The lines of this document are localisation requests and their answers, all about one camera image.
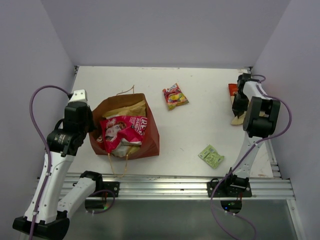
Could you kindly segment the brown kraft chips bag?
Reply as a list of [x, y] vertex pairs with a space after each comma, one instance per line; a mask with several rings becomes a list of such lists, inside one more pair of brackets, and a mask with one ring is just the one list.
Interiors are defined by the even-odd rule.
[[125, 106], [107, 111], [102, 115], [102, 117], [105, 119], [110, 119], [117, 116], [146, 117], [146, 115], [146, 101], [142, 100], [131, 106]]

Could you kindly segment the red paper bag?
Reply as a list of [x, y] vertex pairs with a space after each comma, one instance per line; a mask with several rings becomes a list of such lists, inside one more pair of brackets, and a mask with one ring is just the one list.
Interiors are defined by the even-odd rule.
[[[146, 104], [147, 127], [145, 129], [144, 139], [142, 141], [140, 149], [132, 154], [127, 154], [125, 157], [116, 157], [113, 156], [111, 153], [107, 153], [106, 151], [99, 148], [98, 144], [96, 143], [96, 140], [98, 137], [102, 136], [100, 121], [106, 119], [103, 118], [103, 114], [111, 110], [137, 104], [142, 100], [144, 100]], [[150, 106], [143, 93], [118, 93], [115, 96], [108, 97], [93, 110], [92, 114], [96, 130], [89, 134], [91, 147], [96, 155], [106, 156], [110, 164], [113, 162], [112, 157], [124, 159], [126, 162], [128, 162], [129, 160], [154, 157], [160, 154], [160, 135]]]

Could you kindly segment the orange beige chips bag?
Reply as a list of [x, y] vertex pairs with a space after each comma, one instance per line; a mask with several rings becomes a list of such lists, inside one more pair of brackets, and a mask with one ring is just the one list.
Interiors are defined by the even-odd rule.
[[[266, 92], [262, 89], [262, 93], [258, 90], [258, 87], [261, 87], [261, 84], [259, 82], [254, 82], [254, 81], [248, 81], [244, 85], [243, 93], [248, 97], [249, 103], [247, 107], [247, 111], [244, 112], [244, 114], [240, 117], [233, 117], [233, 120], [231, 121], [231, 125], [238, 126], [242, 125], [245, 120], [246, 113], [249, 111], [249, 106], [252, 100], [252, 97], [259, 97], [262, 99], [266, 99], [264, 95]], [[228, 91], [231, 99], [231, 110], [232, 110], [232, 105], [234, 101], [234, 97], [237, 91], [237, 84], [236, 83], [229, 83], [228, 84]]]

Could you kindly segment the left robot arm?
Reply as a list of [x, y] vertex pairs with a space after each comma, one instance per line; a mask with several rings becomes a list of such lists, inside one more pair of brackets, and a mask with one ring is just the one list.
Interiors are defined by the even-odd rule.
[[45, 240], [62, 240], [73, 214], [87, 197], [103, 193], [102, 175], [86, 170], [72, 190], [60, 198], [66, 174], [87, 133], [95, 129], [90, 107], [81, 101], [67, 104], [64, 118], [47, 136], [49, 152], [30, 206], [14, 219], [13, 229]]

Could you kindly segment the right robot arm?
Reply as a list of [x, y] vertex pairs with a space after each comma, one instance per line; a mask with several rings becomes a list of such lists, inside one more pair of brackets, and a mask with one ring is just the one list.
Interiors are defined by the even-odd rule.
[[244, 140], [236, 162], [221, 184], [228, 197], [252, 196], [249, 183], [252, 165], [263, 139], [270, 137], [276, 129], [281, 103], [268, 97], [260, 87], [261, 81], [251, 74], [238, 76], [232, 112], [236, 118], [244, 117]]

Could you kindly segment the red white chips bag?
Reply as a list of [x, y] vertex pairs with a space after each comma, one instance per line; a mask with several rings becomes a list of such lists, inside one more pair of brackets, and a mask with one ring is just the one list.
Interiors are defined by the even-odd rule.
[[[95, 142], [97, 143], [100, 149], [106, 151], [102, 136], [99, 136]], [[115, 157], [122, 158], [126, 155], [130, 155], [137, 152], [140, 148], [140, 145], [128, 145], [127, 143], [125, 143], [125, 140], [123, 139], [119, 146], [116, 149], [114, 149], [111, 152], [111, 154]]]

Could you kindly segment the pink REAL chips bag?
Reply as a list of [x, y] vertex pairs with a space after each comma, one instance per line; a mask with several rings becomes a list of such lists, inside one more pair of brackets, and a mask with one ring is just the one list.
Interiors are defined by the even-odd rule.
[[111, 153], [119, 146], [141, 146], [148, 119], [144, 116], [119, 115], [100, 121], [105, 151]]

